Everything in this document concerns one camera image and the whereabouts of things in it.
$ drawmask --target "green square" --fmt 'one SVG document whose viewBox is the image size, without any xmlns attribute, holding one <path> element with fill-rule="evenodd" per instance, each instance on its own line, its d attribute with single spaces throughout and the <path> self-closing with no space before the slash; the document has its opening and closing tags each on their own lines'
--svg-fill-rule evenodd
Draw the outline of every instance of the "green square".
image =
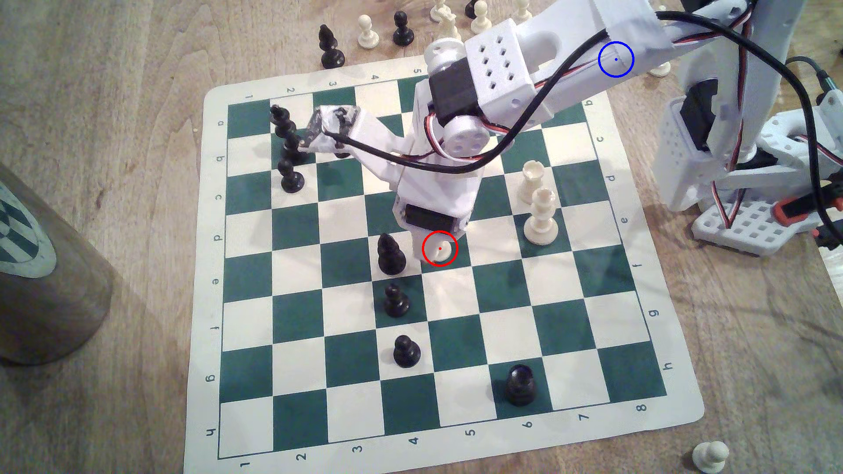
<svg viewBox="0 0 843 474">
<path fill-rule="evenodd" d="M 272 249 L 290 249 L 319 243 L 319 205 L 272 209 Z"/>
<path fill-rule="evenodd" d="M 652 342 L 607 347 L 598 349 L 597 354 L 610 402 L 667 395 Z"/>
<path fill-rule="evenodd" d="M 524 168 L 524 163 L 530 160 L 538 161 L 545 167 L 550 166 L 542 131 L 531 130 L 519 133 L 518 137 L 513 140 L 513 146 L 508 151 L 503 152 L 501 159 L 504 173 L 520 172 Z"/>
<path fill-rule="evenodd" d="M 314 108 L 320 105 L 357 105 L 357 96 L 353 87 L 321 90 L 314 92 Z"/>
<path fill-rule="evenodd" d="M 322 244 L 322 288 L 367 282 L 372 279 L 368 239 Z"/>
<path fill-rule="evenodd" d="M 272 396 L 272 346 L 223 353 L 219 369 L 219 402 Z"/>
<path fill-rule="evenodd" d="M 329 387 L 379 379 L 378 340 L 374 330 L 326 337 L 325 377 Z"/>
<path fill-rule="evenodd" d="M 272 297 L 272 342 L 322 337 L 322 290 Z"/>
<path fill-rule="evenodd" d="M 583 103 L 572 105 L 567 109 L 559 112 L 552 119 L 541 124 L 542 128 L 556 127 L 559 125 L 570 125 L 572 123 L 581 123 L 585 121 L 585 110 Z"/>
<path fill-rule="evenodd" d="M 328 397 L 324 390 L 272 397 L 273 450 L 328 444 Z"/>
<path fill-rule="evenodd" d="M 269 99 L 228 106 L 229 138 L 260 135 L 269 131 Z"/>
<path fill-rule="evenodd" d="M 486 364 L 483 330 L 478 315 L 427 323 L 436 371 Z"/>
<path fill-rule="evenodd" d="M 363 194 L 363 173 L 355 159 L 338 159 L 316 165 L 319 200 L 329 201 L 341 197 Z"/>
<path fill-rule="evenodd" d="M 401 121 L 401 114 L 378 117 L 378 120 L 380 120 L 390 132 L 398 135 L 399 137 L 404 137 L 404 122 Z"/>
<path fill-rule="evenodd" d="M 427 76 L 398 79 L 398 96 L 401 100 L 401 113 L 412 112 L 416 104 L 416 84 L 427 79 Z"/>
<path fill-rule="evenodd" d="M 272 253 L 236 256 L 223 265 L 223 302 L 272 295 Z"/>
<path fill-rule="evenodd" d="M 585 300 L 533 307 L 542 355 L 573 353 L 594 349 L 594 336 L 588 322 Z"/>
<path fill-rule="evenodd" d="M 481 313 L 529 306 L 527 279 L 520 260 L 472 267 Z"/>
<path fill-rule="evenodd" d="M 475 201 L 474 212 L 471 213 L 471 220 L 499 218 L 511 213 L 513 213 L 513 210 L 509 207 L 507 182 L 503 175 L 483 178 L 477 192 L 477 200 Z"/>
<path fill-rule="evenodd" d="M 366 200 L 366 225 L 369 235 L 394 234 L 403 231 L 395 222 L 395 215 L 392 213 L 392 205 L 395 204 L 394 192 L 367 194 L 364 199 Z"/>
<path fill-rule="evenodd" d="M 623 245 L 578 250 L 574 261 L 585 297 L 635 290 Z"/>
<path fill-rule="evenodd" d="M 556 190 L 562 207 L 608 201 L 609 193 L 596 159 L 553 167 Z"/>
<path fill-rule="evenodd" d="M 507 375 L 509 374 L 509 370 L 517 364 L 530 367 L 530 370 L 533 371 L 533 381 L 535 382 L 535 400 L 523 407 L 514 406 L 507 401 L 504 395 L 507 389 Z M 542 363 L 541 358 L 515 360 L 503 364 L 490 365 L 489 376 L 491 377 L 491 393 L 495 399 L 495 410 L 497 411 L 498 418 L 526 417 L 527 415 L 537 415 L 539 413 L 553 411 L 553 405 L 550 403 L 550 389 L 547 387 L 547 377 L 545 376 L 545 365 Z"/>
<path fill-rule="evenodd" d="M 270 172 L 229 176 L 225 183 L 226 215 L 251 213 L 272 208 Z"/>
<path fill-rule="evenodd" d="M 394 318 L 387 315 L 386 311 L 384 311 L 384 301 L 386 300 L 384 290 L 390 283 L 398 285 L 398 288 L 401 288 L 401 292 L 410 299 L 410 309 L 401 317 Z M 422 275 L 411 275 L 409 277 L 372 282 L 372 294 L 374 297 L 374 323 L 376 327 L 398 326 L 427 320 Z"/>
<path fill-rule="evenodd" d="M 386 435 L 439 428 L 433 374 L 381 380 Z"/>
<path fill-rule="evenodd" d="M 562 217 L 561 209 L 556 209 L 556 213 L 553 214 L 553 219 L 559 225 L 559 234 L 549 245 L 536 245 L 527 240 L 527 236 L 524 235 L 524 225 L 527 223 L 529 216 L 529 214 L 513 216 L 515 220 L 515 232 L 518 234 L 518 246 L 521 248 L 521 256 L 523 258 L 571 251 L 571 241 L 568 240 L 568 231 L 565 228 L 565 218 Z"/>
</svg>

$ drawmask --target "white square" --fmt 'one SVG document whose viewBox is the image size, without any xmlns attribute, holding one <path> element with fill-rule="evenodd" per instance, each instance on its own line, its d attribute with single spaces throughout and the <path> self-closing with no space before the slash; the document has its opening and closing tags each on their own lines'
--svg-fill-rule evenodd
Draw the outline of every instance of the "white square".
<svg viewBox="0 0 843 474">
<path fill-rule="evenodd" d="M 480 325 L 489 364 L 541 357 L 533 308 L 526 306 L 482 313 Z"/>
<path fill-rule="evenodd" d="M 433 378 L 436 381 L 440 425 L 472 423 L 497 417 L 489 366 L 445 370 L 434 373 Z"/>
<path fill-rule="evenodd" d="M 322 288 L 322 253 L 319 245 L 272 252 L 272 294 L 290 294 Z"/>
<path fill-rule="evenodd" d="M 272 344 L 272 297 L 223 304 L 223 351 Z"/>
<path fill-rule="evenodd" d="M 325 382 L 325 338 L 272 346 L 272 395 L 321 390 Z"/>
<path fill-rule="evenodd" d="M 588 124 L 585 122 L 544 128 L 542 134 L 545 136 L 550 166 L 597 159 L 594 145 L 591 143 L 591 133 L 588 132 Z"/>
<path fill-rule="evenodd" d="M 316 187 L 316 164 L 300 164 L 293 167 L 302 174 L 304 187 L 298 192 L 286 192 L 281 188 L 281 173 L 272 171 L 270 173 L 271 203 L 273 209 L 279 207 L 301 206 L 302 204 L 313 204 L 319 201 L 319 190 Z"/>
<path fill-rule="evenodd" d="M 384 401 L 380 380 L 329 387 L 328 441 L 367 438 L 384 434 Z"/>
<path fill-rule="evenodd" d="M 440 270 L 421 275 L 427 320 L 477 315 L 477 288 L 471 267 Z"/>
<path fill-rule="evenodd" d="M 319 202 L 319 242 L 360 239 L 368 235 L 363 196 Z"/>
<path fill-rule="evenodd" d="M 372 283 L 322 288 L 322 318 L 326 336 L 374 329 Z"/>
<path fill-rule="evenodd" d="M 392 352 L 395 350 L 395 339 L 402 334 L 410 337 L 421 349 L 421 358 L 416 365 L 409 369 L 404 369 L 396 364 L 395 358 L 392 357 Z M 380 368 L 381 380 L 399 379 L 433 372 L 433 354 L 430 349 L 430 332 L 427 329 L 427 321 L 380 327 L 375 335 L 378 338 L 378 367 Z"/>
<path fill-rule="evenodd" d="M 557 303 L 583 297 L 573 252 L 531 256 L 523 259 L 522 263 L 531 304 Z"/>
<path fill-rule="evenodd" d="M 395 116 L 401 113 L 398 81 L 358 85 L 354 88 L 357 103 L 376 117 Z"/>
<path fill-rule="evenodd" d="M 390 235 L 392 235 L 392 238 L 398 242 L 398 246 L 401 248 L 401 251 L 404 252 L 404 257 L 407 259 L 407 266 L 404 267 L 403 272 L 398 273 L 397 275 L 387 275 L 386 273 L 381 272 L 380 266 L 378 265 L 378 239 L 380 239 L 380 235 L 370 235 L 368 243 L 369 265 L 372 268 L 372 281 L 378 282 L 388 278 L 409 277 L 410 275 L 422 274 L 422 261 L 413 257 L 413 235 L 410 234 L 409 231 L 396 232 L 395 234 Z"/>
<path fill-rule="evenodd" d="M 636 292 L 586 298 L 585 307 L 598 349 L 650 340 Z"/>
<path fill-rule="evenodd" d="M 471 221 L 465 234 L 471 249 L 471 265 L 488 265 L 521 258 L 513 216 Z"/>
<path fill-rule="evenodd" d="M 562 209 L 571 250 L 620 245 L 615 216 L 609 201 L 568 206 Z"/>
<path fill-rule="evenodd" d="M 550 355 L 542 362 L 554 410 L 609 402 L 597 349 Z"/>
<path fill-rule="evenodd" d="M 228 140 L 228 175 L 246 175 L 271 170 L 271 149 L 269 133 L 230 138 Z"/>
<path fill-rule="evenodd" d="M 231 401 L 219 406 L 219 455 L 272 451 L 272 397 Z"/>
</svg>

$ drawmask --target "black chess piece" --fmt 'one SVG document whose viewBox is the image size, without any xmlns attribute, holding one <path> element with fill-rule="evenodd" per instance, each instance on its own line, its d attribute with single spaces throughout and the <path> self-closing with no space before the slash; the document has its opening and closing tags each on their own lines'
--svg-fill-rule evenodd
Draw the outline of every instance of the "black chess piece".
<svg viewBox="0 0 843 474">
<path fill-rule="evenodd" d="M 392 358 L 400 367 L 408 369 L 418 364 L 419 359 L 422 358 L 422 350 L 408 336 L 398 336 L 395 338 L 395 350 L 392 351 Z"/>
<path fill-rule="evenodd" d="M 526 365 L 514 365 L 507 375 L 507 387 L 504 395 L 516 407 L 523 407 L 532 403 L 535 400 L 533 370 Z"/>
<path fill-rule="evenodd" d="M 328 28 L 328 25 L 323 24 L 319 27 L 319 48 L 324 51 L 322 53 L 322 67 L 325 69 L 333 69 L 335 67 L 342 67 L 346 63 L 346 55 L 342 51 L 336 49 L 336 38 L 334 32 Z"/>
<path fill-rule="evenodd" d="M 385 289 L 386 299 L 384 300 L 384 311 L 387 315 L 400 318 L 410 310 L 410 299 L 401 292 L 401 288 L 395 283 L 390 283 Z"/>
<path fill-rule="evenodd" d="M 407 13 L 399 10 L 395 12 L 393 19 L 398 29 L 392 34 L 392 42 L 398 46 L 409 46 L 416 38 L 416 34 L 407 28 Z"/>
<path fill-rule="evenodd" d="M 387 275 L 397 275 L 407 266 L 407 257 L 398 242 L 389 234 L 381 234 L 378 238 L 378 267 Z"/>
<path fill-rule="evenodd" d="M 304 187 L 304 176 L 293 169 L 289 159 L 282 158 L 278 162 L 278 172 L 281 173 L 281 188 L 289 193 L 299 192 Z"/>
</svg>

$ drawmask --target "chess piece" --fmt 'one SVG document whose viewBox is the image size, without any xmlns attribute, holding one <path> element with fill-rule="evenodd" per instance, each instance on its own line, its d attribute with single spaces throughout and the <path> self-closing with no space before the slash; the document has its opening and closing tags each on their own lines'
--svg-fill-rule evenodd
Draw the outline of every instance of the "chess piece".
<svg viewBox="0 0 843 474">
<path fill-rule="evenodd" d="M 721 441 L 699 443 L 691 453 L 694 466 L 705 474 L 717 474 L 726 465 L 729 448 Z"/>
<path fill-rule="evenodd" d="M 397 46 L 409 46 L 416 38 L 416 34 L 413 33 L 413 30 L 407 28 L 407 13 L 399 10 L 395 12 L 395 15 L 392 18 L 395 21 L 395 26 L 397 27 L 395 32 L 392 34 L 392 42 Z"/>
<path fill-rule="evenodd" d="M 515 0 L 515 6 L 518 7 L 513 13 L 513 20 L 516 24 L 522 24 L 528 19 L 533 18 L 533 14 L 529 12 L 529 0 Z"/>
<path fill-rule="evenodd" d="M 384 300 L 384 311 L 387 315 L 399 318 L 410 310 L 410 299 L 401 292 L 401 288 L 395 283 L 390 283 L 385 289 L 386 299 Z"/>
<path fill-rule="evenodd" d="M 483 0 L 478 0 L 474 6 L 474 11 L 476 16 L 471 22 L 471 31 L 474 31 L 475 35 L 479 35 L 491 28 L 491 21 L 487 16 L 489 14 L 489 6 Z"/>
<path fill-rule="evenodd" d="M 293 194 L 299 192 L 304 187 L 304 176 L 298 171 L 293 170 L 293 163 L 289 159 L 282 158 L 278 162 L 278 172 L 281 173 L 281 188 Z"/>
<path fill-rule="evenodd" d="M 334 37 L 334 33 L 328 28 L 328 25 L 323 24 L 320 26 L 319 48 L 324 51 L 322 53 L 322 67 L 325 69 L 341 67 L 346 63 L 346 55 L 336 49 L 336 45 L 336 38 Z"/>
<path fill-rule="evenodd" d="M 363 49 L 370 50 L 378 45 L 380 36 L 372 30 L 372 18 L 368 15 L 360 15 L 357 19 L 357 24 L 360 25 L 362 33 L 357 37 L 357 43 Z"/>
<path fill-rule="evenodd" d="M 521 173 L 524 175 L 524 181 L 518 187 L 518 199 L 532 204 L 533 193 L 541 187 L 541 179 L 545 176 L 545 167 L 542 163 L 531 159 L 524 163 Z"/>
<path fill-rule="evenodd" d="M 559 234 L 559 224 L 553 219 L 556 213 L 556 194 L 541 187 L 533 192 L 530 217 L 524 223 L 524 237 L 536 245 L 549 245 Z"/>
<path fill-rule="evenodd" d="M 526 365 L 514 365 L 507 375 L 507 384 L 503 394 L 507 401 L 516 407 L 532 403 L 535 400 L 533 370 Z"/>
<path fill-rule="evenodd" d="M 408 336 L 401 335 L 395 338 L 395 350 L 392 351 L 392 358 L 400 367 L 409 369 L 418 364 L 419 359 L 422 358 L 422 350 Z"/>
<path fill-rule="evenodd" d="M 378 238 L 378 267 L 387 275 L 397 275 L 407 266 L 407 257 L 398 242 L 389 234 L 381 234 Z"/>
</svg>

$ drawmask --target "red circle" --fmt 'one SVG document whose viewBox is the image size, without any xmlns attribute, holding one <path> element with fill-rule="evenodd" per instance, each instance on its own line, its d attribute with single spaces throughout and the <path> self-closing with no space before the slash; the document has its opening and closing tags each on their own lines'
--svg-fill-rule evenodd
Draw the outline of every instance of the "red circle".
<svg viewBox="0 0 843 474">
<path fill-rule="evenodd" d="M 425 253 L 424 253 L 424 245 L 427 243 L 427 239 L 430 239 L 430 236 L 433 235 L 433 234 L 446 234 L 448 237 L 451 238 L 451 240 L 454 241 L 454 256 L 451 257 L 451 260 L 448 260 L 445 263 L 433 263 L 432 261 L 430 261 L 429 258 L 427 258 L 427 255 L 425 255 Z M 433 232 L 428 234 L 427 237 L 425 237 L 424 240 L 421 243 L 421 256 L 424 257 L 424 259 L 427 263 L 433 265 L 434 267 L 447 267 L 448 265 L 454 263 L 454 259 L 457 258 L 458 253 L 459 253 L 459 244 L 457 243 L 457 240 L 454 238 L 454 236 L 450 232 L 448 232 L 447 230 L 434 230 Z"/>
</svg>

